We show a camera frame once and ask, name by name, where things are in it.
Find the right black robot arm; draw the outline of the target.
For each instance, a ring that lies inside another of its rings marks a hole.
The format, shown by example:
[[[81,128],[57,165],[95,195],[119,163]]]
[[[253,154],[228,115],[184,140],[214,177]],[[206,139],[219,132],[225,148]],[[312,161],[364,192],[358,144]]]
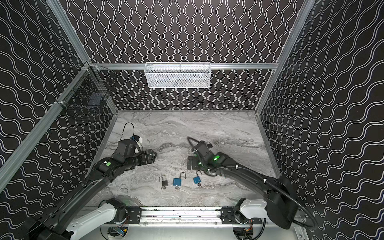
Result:
[[[267,218],[283,229],[289,229],[299,208],[297,195],[288,179],[263,175],[236,162],[222,152],[213,153],[211,144],[187,137],[192,148],[194,169],[210,177],[225,177],[259,193],[266,202]]]

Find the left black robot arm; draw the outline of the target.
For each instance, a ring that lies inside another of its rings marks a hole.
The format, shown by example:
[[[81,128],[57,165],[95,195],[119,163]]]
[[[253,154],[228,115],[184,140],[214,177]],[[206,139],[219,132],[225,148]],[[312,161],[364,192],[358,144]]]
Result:
[[[112,183],[125,171],[155,162],[157,153],[142,150],[141,144],[130,139],[118,142],[118,147],[110,157],[95,163],[90,174],[61,202],[44,211],[39,217],[30,217],[21,227],[21,240],[52,240],[55,237],[66,240],[71,220],[102,189]]]

